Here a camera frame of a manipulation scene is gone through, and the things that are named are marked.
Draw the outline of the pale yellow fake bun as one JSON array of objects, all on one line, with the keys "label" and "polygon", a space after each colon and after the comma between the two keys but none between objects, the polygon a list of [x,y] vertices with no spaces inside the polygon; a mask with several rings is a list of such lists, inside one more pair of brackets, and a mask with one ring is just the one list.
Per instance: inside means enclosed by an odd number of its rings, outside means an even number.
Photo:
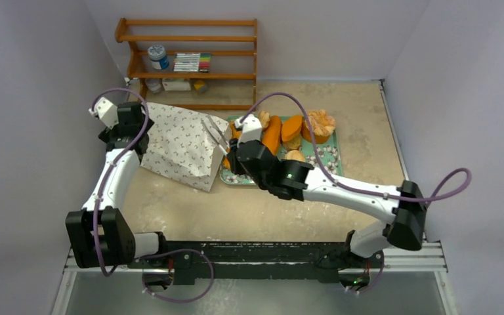
[{"label": "pale yellow fake bun", "polygon": [[305,156],[299,150],[290,150],[290,151],[288,151],[285,154],[284,159],[286,159],[286,160],[300,161],[300,162],[306,162]]}]

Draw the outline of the small brown fake bread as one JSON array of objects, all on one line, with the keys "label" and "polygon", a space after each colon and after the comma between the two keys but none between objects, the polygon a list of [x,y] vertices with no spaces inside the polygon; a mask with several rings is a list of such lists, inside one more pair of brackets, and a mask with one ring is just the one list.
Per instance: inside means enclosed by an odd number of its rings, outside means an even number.
[{"label": "small brown fake bread", "polygon": [[300,150],[302,144],[302,136],[297,135],[287,142],[283,142],[282,146],[287,151]]}]

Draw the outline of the long orange fake baguette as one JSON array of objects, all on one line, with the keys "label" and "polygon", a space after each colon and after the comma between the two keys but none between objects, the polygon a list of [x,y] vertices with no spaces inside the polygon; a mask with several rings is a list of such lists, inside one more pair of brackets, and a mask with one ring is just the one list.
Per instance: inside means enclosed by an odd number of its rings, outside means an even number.
[{"label": "long orange fake baguette", "polygon": [[268,120],[267,128],[262,136],[262,143],[276,156],[281,144],[282,121],[279,116],[272,116]]}]

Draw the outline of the orange oval fake bread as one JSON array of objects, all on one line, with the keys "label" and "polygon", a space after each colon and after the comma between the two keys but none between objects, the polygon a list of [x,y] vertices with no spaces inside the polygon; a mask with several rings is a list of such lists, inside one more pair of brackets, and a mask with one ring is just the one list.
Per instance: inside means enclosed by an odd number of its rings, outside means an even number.
[{"label": "orange oval fake bread", "polygon": [[300,132],[303,126],[303,116],[294,115],[283,122],[281,129],[282,142],[293,140]]}]

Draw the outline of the orange braided fake bread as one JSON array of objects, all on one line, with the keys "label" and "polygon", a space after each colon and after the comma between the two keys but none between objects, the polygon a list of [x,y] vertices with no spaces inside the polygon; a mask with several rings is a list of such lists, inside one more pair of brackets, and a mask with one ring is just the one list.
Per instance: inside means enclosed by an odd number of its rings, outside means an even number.
[{"label": "orange braided fake bread", "polygon": [[226,156],[223,157],[222,164],[225,169],[231,170],[230,162]]}]

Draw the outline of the white patterned paper bag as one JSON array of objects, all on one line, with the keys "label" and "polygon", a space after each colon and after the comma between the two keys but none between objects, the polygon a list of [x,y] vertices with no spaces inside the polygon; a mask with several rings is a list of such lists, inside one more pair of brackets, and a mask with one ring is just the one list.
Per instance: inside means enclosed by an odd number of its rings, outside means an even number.
[{"label": "white patterned paper bag", "polygon": [[201,124],[211,116],[225,137],[229,122],[214,115],[149,102],[154,125],[141,166],[161,176],[209,192],[220,169],[223,153]]}]

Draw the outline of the small tan fake bread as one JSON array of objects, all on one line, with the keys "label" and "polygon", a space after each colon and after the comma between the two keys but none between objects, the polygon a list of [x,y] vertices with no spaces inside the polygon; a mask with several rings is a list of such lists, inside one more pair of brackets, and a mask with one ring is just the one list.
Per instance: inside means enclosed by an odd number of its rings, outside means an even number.
[{"label": "small tan fake bread", "polygon": [[270,121],[270,114],[264,110],[261,110],[258,114],[257,117],[261,123],[262,130],[266,130],[269,125]]}]

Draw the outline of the metal tongs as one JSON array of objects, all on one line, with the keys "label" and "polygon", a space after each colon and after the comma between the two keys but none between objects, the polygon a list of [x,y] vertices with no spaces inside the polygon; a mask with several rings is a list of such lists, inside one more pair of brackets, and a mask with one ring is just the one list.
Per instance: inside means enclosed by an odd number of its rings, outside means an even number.
[{"label": "metal tongs", "polygon": [[229,141],[226,139],[224,133],[221,131],[218,125],[214,122],[213,118],[211,116],[207,116],[206,119],[202,119],[201,124],[203,125],[205,131],[220,148],[221,152],[225,156],[227,156],[230,151]]}]

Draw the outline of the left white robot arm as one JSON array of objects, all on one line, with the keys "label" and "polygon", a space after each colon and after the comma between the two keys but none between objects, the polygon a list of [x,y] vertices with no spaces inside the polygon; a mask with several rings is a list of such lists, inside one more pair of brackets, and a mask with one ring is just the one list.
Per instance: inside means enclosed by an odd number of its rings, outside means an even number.
[{"label": "left white robot arm", "polygon": [[121,213],[129,185],[140,167],[154,122],[142,104],[114,104],[100,97],[89,110],[105,125],[99,139],[106,145],[106,160],[99,180],[81,210],[66,217],[66,230],[80,268],[111,267],[144,260],[152,268],[169,262],[162,232],[135,234]]}]

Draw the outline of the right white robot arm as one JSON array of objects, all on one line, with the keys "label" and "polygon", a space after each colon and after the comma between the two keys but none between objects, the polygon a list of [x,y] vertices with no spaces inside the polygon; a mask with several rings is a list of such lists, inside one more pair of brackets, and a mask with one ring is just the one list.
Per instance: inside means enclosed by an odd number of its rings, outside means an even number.
[{"label": "right white robot arm", "polygon": [[376,218],[377,222],[348,235],[342,258],[351,267],[360,266],[388,247],[408,251],[422,248],[427,207],[410,201],[421,195],[414,182],[405,180],[396,187],[339,176],[328,178],[323,169],[309,163],[277,158],[258,140],[234,145],[228,160],[261,190],[282,200],[320,201]]}]

